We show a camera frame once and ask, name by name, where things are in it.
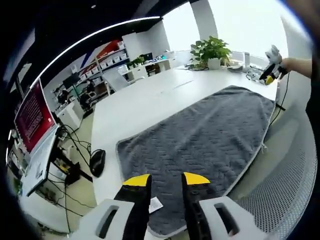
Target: ceiling light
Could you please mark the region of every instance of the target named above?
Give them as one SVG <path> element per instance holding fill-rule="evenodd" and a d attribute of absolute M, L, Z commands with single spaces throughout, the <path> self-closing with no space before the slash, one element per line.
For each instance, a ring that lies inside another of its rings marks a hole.
<path fill-rule="evenodd" d="M 12 130 L 10 130 L 10 132 L 9 132 L 8 141 L 9 141 L 10 138 L 11 138 L 11 133 L 12 133 Z"/>
<path fill-rule="evenodd" d="M 8 148 L 6 148 L 6 151 L 5 151 L 5 163 L 8 164 Z"/>
<path fill-rule="evenodd" d="M 84 40 L 87 40 L 88 38 L 91 38 L 92 36 L 99 34 L 105 30 L 108 29 L 112 29 L 114 27 L 120 26 L 120 25 L 124 25 L 124 24 L 128 24 L 128 23 L 133 23 L 133 22 L 138 22 L 138 21 L 142 21 L 142 20 L 151 20 L 151 19 L 159 19 L 160 16 L 148 16 L 148 17 L 141 17 L 141 18 L 136 18 L 136 19 L 131 19 L 131 20 L 127 20 L 127 21 L 123 21 L 120 23 L 116 23 L 114 25 L 111 26 L 107 26 L 105 28 L 102 28 L 98 31 L 95 31 L 91 34 L 89 34 L 88 36 L 85 36 L 84 38 L 80 39 L 79 41 L 75 42 L 74 44 L 72 44 L 71 46 L 69 46 L 67 49 L 65 49 L 64 51 L 62 51 L 58 56 L 56 56 L 41 72 L 40 74 L 36 77 L 36 79 L 34 80 L 34 82 L 31 84 L 30 88 L 32 88 L 37 80 L 42 76 L 42 74 L 44 74 L 44 72 L 52 65 L 54 64 L 55 61 L 57 61 L 63 54 L 65 54 L 66 52 L 68 52 L 70 49 L 72 49 L 73 47 L 75 47 L 76 45 L 78 45 L 79 43 L 83 42 Z"/>

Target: black cable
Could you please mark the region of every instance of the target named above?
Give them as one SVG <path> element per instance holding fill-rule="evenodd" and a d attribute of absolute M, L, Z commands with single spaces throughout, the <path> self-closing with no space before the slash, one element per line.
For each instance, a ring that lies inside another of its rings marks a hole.
<path fill-rule="evenodd" d="M 76 215 L 80 216 L 80 217 L 83 217 L 83 215 L 81 215 L 81 214 L 79 214 L 79 213 L 76 213 L 75 211 L 72 211 L 72 210 L 70 210 L 70 209 L 66 208 L 65 206 L 62 206 L 62 205 L 61 205 L 61 204 L 59 204 L 59 203 L 57 203 L 57 205 L 58 205 L 58 206 L 60 206 L 60 207 L 62 207 L 62 208 L 64 208 L 65 210 L 68 210 L 68 211 L 70 211 L 70 212 L 72 212 L 72 213 L 74 213 L 74 214 L 76 214 Z"/>
<path fill-rule="evenodd" d="M 66 193 L 67 193 L 67 186 L 66 184 L 64 184 L 64 196 L 66 196 Z M 68 225 L 69 233 L 71 233 L 69 219 L 68 219 L 68 211 L 67 211 L 67 197 L 64 198 L 64 206 L 65 206 L 66 223 Z"/>
<path fill-rule="evenodd" d="M 73 130 L 72 127 L 70 127 L 69 125 L 65 125 L 65 124 L 64 124 L 64 125 L 62 125 L 62 127 L 69 127 L 71 130 Z M 71 137 L 70 132 L 67 130 L 67 128 L 65 128 L 65 130 L 66 130 L 67 134 L 69 134 L 69 137 L 71 138 L 74 146 L 76 147 L 77 151 L 79 152 L 79 154 L 80 154 L 81 157 L 83 158 L 84 162 L 87 164 L 88 167 L 90 167 L 90 166 L 89 166 L 89 163 L 86 161 L 85 156 L 82 154 L 82 152 L 81 152 L 80 149 L 78 148 L 76 142 L 75 142 L 74 139 Z"/>
<path fill-rule="evenodd" d="M 51 174 L 52 176 L 54 176 L 54 177 L 57 178 L 57 179 L 60 179 L 61 181 L 64 181 L 62 178 L 57 177 L 56 175 L 52 174 L 51 172 L 49 172 L 49 174 Z"/>
<path fill-rule="evenodd" d="M 63 199 L 65 196 L 65 194 L 63 194 L 61 197 L 59 197 L 56 201 L 55 201 L 55 204 L 57 204 L 59 202 L 60 199 Z"/>
<path fill-rule="evenodd" d="M 81 147 L 83 147 L 84 149 L 86 149 L 87 150 L 87 152 L 89 153 L 89 155 L 91 155 L 91 153 L 90 153 L 90 150 L 91 150 L 91 143 L 90 142 L 87 142 L 87 141 L 82 141 L 82 140 L 80 140 L 80 141 L 78 141 L 78 140 L 76 140 L 76 139 L 73 139 L 73 138 L 71 138 L 71 137 L 65 137 L 66 139 L 70 139 L 70 140 L 73 140 L 73 141 L 75 141 L 75 142 L 78 142 L 79 143 L 79 145 L 81 146 Z"/>
<path fill-rule="evenodd" d="M 190 71 L 206 71 L 209 70 L 209 68 L 207 66 L 194 66 L 191 65 L 188 67 L 188 70 Z"/>
<path fill-rule="evenodd" d="M 52 180 L 50 180 L 50 182 L 53 182 L 53 183 L 56 183 L 56 184 L 64 184 L 65 183 L 64 181 L 52 181 Z"/>
<path fill-rule="evenodd" d="M 272 122 L 270 123 L 269 126 L 271 126 L 271 125 L 274 123 L 274 121 L 277 119 L 277 117 L 279 116 L 279 114 L 280 114 L 280 112 L 281 112 L 281 108 L 282 108 L 282 105 L 284 104 L 284 101 L 285 101 L 285 98 L 286 98 L 286 95 L 287 95 L 287 91 L 288 91 L 289 77 L 290 77 L 290 72 L 288 73 L 288 78 L 287 78 L 287 81 L 286 81 L 286 89 L 285 89 L 285 93 L 284 93 L 284 96 L 283 96 L 283 99 L 282 99 L 281 107 L 280 107 L 277 115 L 276 115 L 275 118 L 272 120 Z"/>
<path fill-rule="evenodd" d="M 57 185 L 55 185 L 51 180 L 49 180 L 49 182 L 51 182 L 60 192 L 62 192 L 63 193 L 63 191 L 57 186 Z M 77 203 L 79 203 L 80 205 L 82 205 L 82 206 L 85 206 L 85 207 L 88 207 L 88 208 L 91 208 L 91 209 L 94 209 L 95 207 L 93 207 L 93 206 L 88 206 L 88 205 L 86 205 L 86 204 L 83 204 L 83 203 L 81 203 L 81 202 L 79 202 L 77 199 L 74 199 L 72 196 L 70 196 L 69 194 L 67 194 L 66 192 L 64 193 L 66 196 L 68 196 L 69 198 L 71 198 L 72 200 L 74 200 L 74 201 L 76 201 Z"/>

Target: potted plant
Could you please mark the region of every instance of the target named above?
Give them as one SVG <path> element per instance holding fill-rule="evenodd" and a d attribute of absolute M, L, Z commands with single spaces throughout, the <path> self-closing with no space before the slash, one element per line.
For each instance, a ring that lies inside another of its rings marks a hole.
<path fill-rule="evenodd" d="M 138 66 L 141 66 L 142 64 L 145 63 L 145 58 L 143 56 L 138 56 L 136 59 L 135 59 L 135 62 L 137 63 Z"/>
<path fill-rule="evenodd" d="M 126 64 L 126 66 L 128 67 L 128 69 L 133 69 L 134 68 L 134 64 L 132 63 L 132 61 L 128 62 Z"/>
<path fill-rule="evenodd" d="M 198 67 L 208 67 L 210 70 L 219 69 L 221 64 L 229 62 L 231 51 L 222 39 L 209 36 L 208 40 L 199 40 L 191 45 L 190 52 L 195 56 L 192 61 L 198 61 Z"/>

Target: laptop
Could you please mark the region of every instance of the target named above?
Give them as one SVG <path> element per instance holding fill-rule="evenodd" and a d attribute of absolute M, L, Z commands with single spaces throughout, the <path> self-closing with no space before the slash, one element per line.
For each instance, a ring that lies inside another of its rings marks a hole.
<path fill-rule="evenodd" d="M 14 125 L 30 157 L 21 178 L 22 196 L 29 196 L 48 178 L 49 158 L 59 128 L 39 79 L 24 97 L 14 118 Z"/>

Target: white pot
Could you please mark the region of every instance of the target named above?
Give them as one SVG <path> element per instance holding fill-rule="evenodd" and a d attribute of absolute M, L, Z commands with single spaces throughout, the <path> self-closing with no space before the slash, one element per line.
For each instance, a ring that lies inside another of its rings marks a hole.
<path fill-rule="evenodd" d="M 219 58 L 210 58 L 208 59 L 208 68 L 210 70 L 220 69 L 220 59 Z"/>

